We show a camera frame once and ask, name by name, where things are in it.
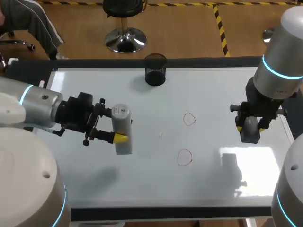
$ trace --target gray pants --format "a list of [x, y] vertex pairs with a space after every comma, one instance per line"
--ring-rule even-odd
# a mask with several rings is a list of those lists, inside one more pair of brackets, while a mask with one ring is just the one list
[[28, 30], [47, 54], [56, 51], [64, 42], [39, 3], [32, 0], [1, 0], [1, 9], [5, 16], [4, 29]]

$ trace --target chair wheel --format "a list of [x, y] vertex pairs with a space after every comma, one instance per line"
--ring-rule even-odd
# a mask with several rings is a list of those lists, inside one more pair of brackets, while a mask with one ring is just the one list
[[33, 44], [30, 44], [28, 47], [27, 47], [30, 51], [34, 51], [36, 49], [36, 46], [33, 45]]
[[15, 36], [15, 33], [14, 32], [8, 32], [8, 36], [9, 36], [9, 38], [12, 38], [12, 37]]

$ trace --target bar stool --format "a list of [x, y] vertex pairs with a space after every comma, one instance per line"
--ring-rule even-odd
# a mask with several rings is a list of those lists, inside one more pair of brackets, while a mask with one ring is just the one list
[[107, 17], [121, 18], [122, 23], [121, 28], [111, 31], [105, 38], [105, 44], [110, 50], [133, 53], [146, 45], [145, 34], [139, 29], [127, 26], [127, 18], [143, 12], [146, 5], [147, 0], [103, 0], [103, 10]]

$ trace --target black table edge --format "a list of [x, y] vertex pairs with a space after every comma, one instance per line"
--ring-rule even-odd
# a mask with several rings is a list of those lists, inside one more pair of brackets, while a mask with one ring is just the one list
[[[229, 68], [257, 67], [259, 57], [225, 57], [168, 59], [166, 68]], [[45, 86], [50, 74], [57, 68], [145, 68], [143, 60], [19, 60], [14, 61], [5, 73], [5, 77], [38, 85], [41, 80]], [[288, 110], [286, 117], [293, 137], [303, 133], [303, 95], [283, 102]], [[187, 218], [246, 218], [271, 216], [269, 206], [260, 207], [131, 207], [131, 208], [73, 208], [72, 221], [103, 220], [143, 220], [143, 219], [187, 219]]]

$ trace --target yellow and black hazard tape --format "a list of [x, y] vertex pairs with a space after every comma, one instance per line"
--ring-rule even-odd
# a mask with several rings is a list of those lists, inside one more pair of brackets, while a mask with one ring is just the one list
[[[102, 2], [71, 2], [71, 1], [39, 1], [40, 4], [52, 5], [82, 5], [82, 6], [102, 6]], [[148, 3], [149, 6], [253, 6], [253, 5], [296, 5], [296, 2], [197, 2], [197, 3]]]
[[219, 28], [219, 33], [220, 33], [220, 38], [221, 38], [221, 45], [222, 45], [222, 49], [223, 49], [223, 52], [224, 52], [224, 56], [225, 57], [230, 57], [231, 55], [228, 52], [226, 38], [225, 38], [225, 32], [224, 32], [224, 29], [223, 29], [223, 24], [222, 24], [222, 21], [221, 21], [221, 17], [219, 15], [218, 6], [217, 5], [213, 6], [213, 9], [214, 9], [214, 15], [216, 17], [217, 25], [218, 25], [218, 28]]

